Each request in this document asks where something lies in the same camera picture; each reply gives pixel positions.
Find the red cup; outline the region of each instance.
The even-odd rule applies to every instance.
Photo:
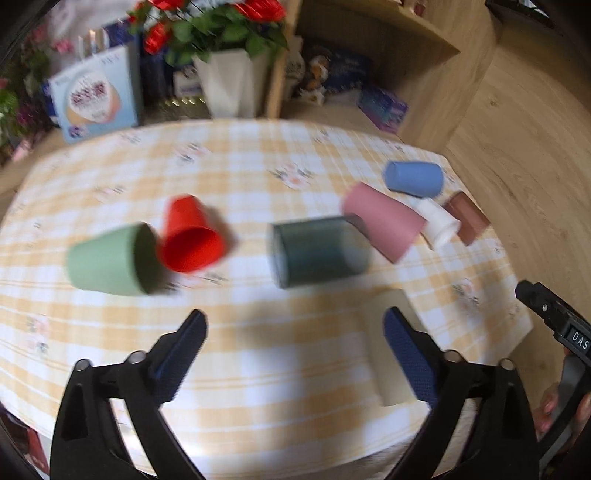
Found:
[[[165,267],[180,273],[199,270],[219,260],[225,249],[222,236],[208,225],[202,205],[194,196],[173,199],[158,249]]]

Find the white cup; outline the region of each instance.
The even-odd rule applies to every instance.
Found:
[[[414,210],[427,221],[421,233],[433,250],[448,243],[458,233],[462,224],[460,220],[430,198],[424,198],[417,202]]]

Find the purple box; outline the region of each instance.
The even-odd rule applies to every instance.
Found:
[[[375,85],[363,87],[358,105],[376,127],[393,134],[398,131],[408,110],[408,105],[393,93]]]

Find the blue gripper pad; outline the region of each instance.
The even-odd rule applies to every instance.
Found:
[[[177,394],[189,367],[207,337],[207,320],[199,310],[193,310],[178,331],[169,334],[168,354],[152,372],[156,405],[171,401]]]
[[[400,316],[401,314],[392,309],[384,314],[386,341],[396,355],[416,397],[434,408],[438,399],[435,374],[413,342]]]

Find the table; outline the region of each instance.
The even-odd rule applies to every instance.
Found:
[[[439,346],[469,361],[496,363],[531,323],[492,228],[470,247],[455,239],[435,253],[418,238],[396,265],[374,251],[364,275],[276,288],[268,224],[336,215],[357,181],[387,192],[387,159],[441,165],[439,201],[466,190],[440,155],[285,121],[162,124],[41,160],[0,231],[0,401],[51,436],[76,360],[121,362],[200,308],[209,337],[162,412],[208,478],[319,471],[408,442],[427,407],[380,405],[359,318],[364,301],[385,287],[403,288]],[[69,284],[63,265],[70,245],[135,221],[161,231],[167,200],[182,193],[223,219],[234,239],[226,258],[171,277],[152,296]],[[123,405],[115,410],[134,461],[149,471]]]

